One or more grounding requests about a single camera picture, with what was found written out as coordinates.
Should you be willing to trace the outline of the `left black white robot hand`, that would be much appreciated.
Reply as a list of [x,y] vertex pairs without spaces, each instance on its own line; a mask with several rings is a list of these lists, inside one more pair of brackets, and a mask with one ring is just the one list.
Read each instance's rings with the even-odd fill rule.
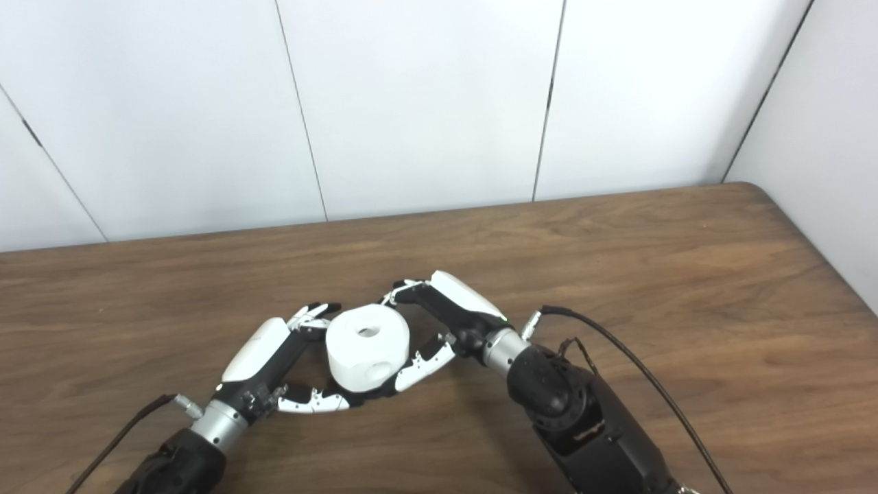
[[325,340],[327,316],[340,309],[339,303],[312,303],[289,320],[267,319],[226,366],[197,425],[244,430],[274,412],[317,414],[364,405],[364,395],[338,384],[310,390],[289,387],[285,381],[305,350]]

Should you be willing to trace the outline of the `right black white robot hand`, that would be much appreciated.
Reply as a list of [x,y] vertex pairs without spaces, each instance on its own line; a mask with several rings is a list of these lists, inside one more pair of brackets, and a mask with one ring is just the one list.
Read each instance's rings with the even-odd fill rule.
[[490,301],[470,285],[445,271],[429,279],[401,279],[379,305],[398,309],[418,305],[444,329],[424,341],[391,379],[395,392],[403,392],[433,375],[455,357],[470,357],[485,368],[494,337],[511,329],[511,324]]

